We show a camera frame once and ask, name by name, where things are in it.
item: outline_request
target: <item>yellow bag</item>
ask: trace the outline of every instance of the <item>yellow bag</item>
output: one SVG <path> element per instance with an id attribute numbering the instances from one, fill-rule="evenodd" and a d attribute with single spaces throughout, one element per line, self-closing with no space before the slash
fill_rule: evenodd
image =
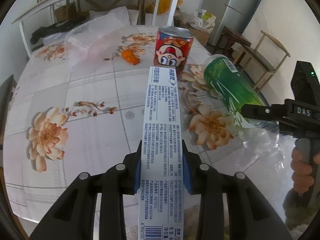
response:
<path id="1" fill-rule="evenodd" d="M 181 5 L 183 0 L 178 0 L 177 6 Z M 159 0 L 157 15 L 164 14 L 170 10 L 171 0 Z M 150 4 L 146 8 L 146 13 L 153 13 L 155 3 Z"/>

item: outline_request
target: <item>gray refrigerator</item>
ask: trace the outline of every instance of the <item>gray refrigerator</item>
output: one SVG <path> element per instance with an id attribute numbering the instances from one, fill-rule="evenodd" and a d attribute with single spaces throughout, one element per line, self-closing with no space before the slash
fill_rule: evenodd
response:
<path id="1" fill-rule="evenodd" d="M 227 26 L 242 33 L 250 21 L 259 0 L 204 0 L 201 8 L 217 17 L 209 43 L 216 45 L 222 29 Z"/>

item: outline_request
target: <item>tin can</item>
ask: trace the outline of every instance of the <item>tin can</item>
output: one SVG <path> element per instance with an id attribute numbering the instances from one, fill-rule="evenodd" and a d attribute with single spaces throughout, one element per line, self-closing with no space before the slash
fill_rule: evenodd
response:
<path id="1" fill-rule="evenodd" d="M 252 128 L 256 121 L 244 118 L 241 108 L 245 104 L 265 104 L 233 63 L 224 55 L 215 54 L 206 59 L 201 71 L 206 83 L 214 88 L 227 107 L 234 124 L 242 128 Z"/>
<path id="2" fill-rule="evenodd" d="M 154 65 L 176 67 L 178 76 L 187 62 L 192 42 L 193 34 L 188 29 L 159 27 Z"/>

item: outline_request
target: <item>human hand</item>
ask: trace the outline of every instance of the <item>human hand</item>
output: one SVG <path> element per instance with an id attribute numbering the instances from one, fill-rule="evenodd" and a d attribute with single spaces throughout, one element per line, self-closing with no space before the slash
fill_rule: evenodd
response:
<path id="1" fill-rule="evenodd" d="M 320 153 L 317 153 L 313 157 L 313 161 L 315 164 L 320 164 Z M 293 189 L 301 194 L 307 192 L 315 180 L 310 176 L 312 172 L 311 165 L 302 162 L 302 152 L 297 148 L 294 148 L 292 151 L 291 168 L 294 171 L 292 175 L 292 180 L 294 182 Z"/>

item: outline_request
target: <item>barcode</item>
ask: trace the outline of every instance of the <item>barcode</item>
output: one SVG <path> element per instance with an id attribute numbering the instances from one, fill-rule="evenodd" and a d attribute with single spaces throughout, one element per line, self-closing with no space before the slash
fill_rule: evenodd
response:
<path id="1" fill-rule="evenodd" d="M 231 63 L 230 60 L 224 59 L 223 61 L 226 63 L 226 65 L 228 66 L 228 68 L 230 69 L 230 71 L 231 71 L 232 73 L 233 73 L 233 72 L 238 72 L 238 70 L 237 70 L 236 67 Z"/>
<path id="2" fill-rule="evenodd" d="M 144 226 L 146 240 L 161 240 L 162 239 L 162 227 Z"/>

